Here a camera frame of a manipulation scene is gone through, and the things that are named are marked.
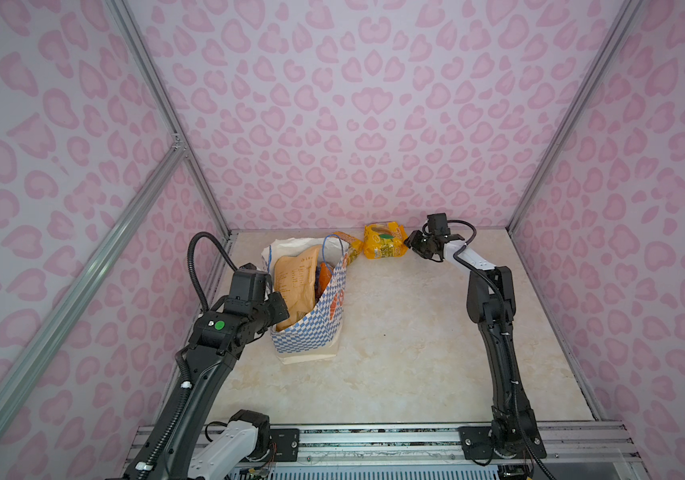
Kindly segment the beige paper snack pouch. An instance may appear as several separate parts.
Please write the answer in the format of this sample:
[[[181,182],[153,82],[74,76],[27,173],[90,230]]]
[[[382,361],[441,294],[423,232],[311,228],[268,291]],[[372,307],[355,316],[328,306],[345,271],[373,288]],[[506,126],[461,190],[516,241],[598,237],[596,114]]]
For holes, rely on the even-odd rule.
[[[320,245],[306,248],[297,256],[282,256],[274,266],[274,286],[282,294],[290,318],[276,325],[282,331],[298,323],[316,306],[316,268]]]

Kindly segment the yellow orange snack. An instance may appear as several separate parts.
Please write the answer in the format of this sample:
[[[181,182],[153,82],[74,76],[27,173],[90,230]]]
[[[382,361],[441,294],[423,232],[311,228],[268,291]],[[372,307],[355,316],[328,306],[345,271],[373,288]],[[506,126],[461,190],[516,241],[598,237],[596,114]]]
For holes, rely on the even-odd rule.
[[[364,256],[372,260],[402,257],[409,250],[406,240],[406,229],[396,221],[367,225]]]

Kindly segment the white blue checkered paper bag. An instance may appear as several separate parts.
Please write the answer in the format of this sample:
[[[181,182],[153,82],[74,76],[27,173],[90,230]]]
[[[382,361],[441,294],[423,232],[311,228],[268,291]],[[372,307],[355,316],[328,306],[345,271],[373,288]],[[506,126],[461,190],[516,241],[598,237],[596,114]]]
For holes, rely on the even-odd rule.
[[[356,256],[352,240],[342,232],[276,240],[264,248],[264,266],[288,307],[288,319],[270,328],[280,362],[327,360],[338,354],[348,267]]]

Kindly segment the orange snack bag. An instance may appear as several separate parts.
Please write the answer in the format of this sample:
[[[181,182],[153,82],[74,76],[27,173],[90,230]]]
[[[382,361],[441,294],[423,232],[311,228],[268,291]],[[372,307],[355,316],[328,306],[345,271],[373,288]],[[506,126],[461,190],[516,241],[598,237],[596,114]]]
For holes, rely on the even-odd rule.
[[[320,262],[316,268],[316,300],[324,295],[326,288],[332,281],[332,274],[334,274],[334,266],[328,262]]]

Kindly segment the yellow snack bag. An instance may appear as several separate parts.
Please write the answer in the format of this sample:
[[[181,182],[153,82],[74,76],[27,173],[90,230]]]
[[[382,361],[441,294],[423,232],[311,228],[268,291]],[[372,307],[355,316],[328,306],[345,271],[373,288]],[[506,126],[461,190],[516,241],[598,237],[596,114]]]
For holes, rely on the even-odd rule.
[[[348,257],[347,264],[352,264],[363,252],[364,241],[342,231],[334,232],[334,236],[340,238],[344,244],[348,245],[346,253]]]

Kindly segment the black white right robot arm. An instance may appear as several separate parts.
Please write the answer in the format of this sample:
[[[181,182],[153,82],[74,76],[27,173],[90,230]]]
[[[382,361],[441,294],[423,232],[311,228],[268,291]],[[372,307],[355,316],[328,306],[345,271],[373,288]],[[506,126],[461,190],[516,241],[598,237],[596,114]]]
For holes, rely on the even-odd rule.
[[[514,344],[517,306],[513,274],[510,268],[496,266],[472,250],[477,234],[469,222],[434,214],[410,234],[405,244],[426,260],[450,261],[469,272],[466,310],[482,336],[490,366],[493,419],[485,440],[466,440],[466,448],[484,450],[480,457],[471,454],[468,460],[487,466],[495,458],[520,457],[540,465],[547,452],[522,382]]]

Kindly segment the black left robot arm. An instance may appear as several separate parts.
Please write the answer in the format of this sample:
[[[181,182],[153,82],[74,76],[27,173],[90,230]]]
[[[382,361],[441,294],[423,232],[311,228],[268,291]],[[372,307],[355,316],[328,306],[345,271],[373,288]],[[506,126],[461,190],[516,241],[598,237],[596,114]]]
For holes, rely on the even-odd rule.
[[[176,352],[176,388],[148,439],[122,479],[226,479],[244,460],[272,455],[270,417],[242,409],[224,430],[198,451],[218,392],[244,348],[288,319],[278,292],[268,291],[270,275],[246,264],[232,276],[230,292],[194,324],[188,345]]]

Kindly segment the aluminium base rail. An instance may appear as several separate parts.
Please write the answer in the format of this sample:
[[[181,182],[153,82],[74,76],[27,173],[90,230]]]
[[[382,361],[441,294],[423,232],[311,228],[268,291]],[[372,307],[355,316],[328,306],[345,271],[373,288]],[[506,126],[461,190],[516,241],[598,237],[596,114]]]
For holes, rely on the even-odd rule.
[[[619,422],[556,421],[503,439],[482,423],[270,425],[214,422],[199,434],[136,434],[122,479],[647,479]]]

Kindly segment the aluminium frame strut left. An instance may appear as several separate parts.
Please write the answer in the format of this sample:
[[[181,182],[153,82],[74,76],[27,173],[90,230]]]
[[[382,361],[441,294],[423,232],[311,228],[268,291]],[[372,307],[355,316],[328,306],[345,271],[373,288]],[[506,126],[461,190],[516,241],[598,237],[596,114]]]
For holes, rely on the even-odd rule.
[[[94,250],[80,275],[64,292],[56,308],[50,312],[40,330],[0,382],[0,440],[62,348],[76,322],[86,312],[106,276],[160,197],[168,180],[180,167],[186,157],[186,150],[188,147],[184,144],[176,144],[170,148],[164,160],[126,206],[114,227]]]

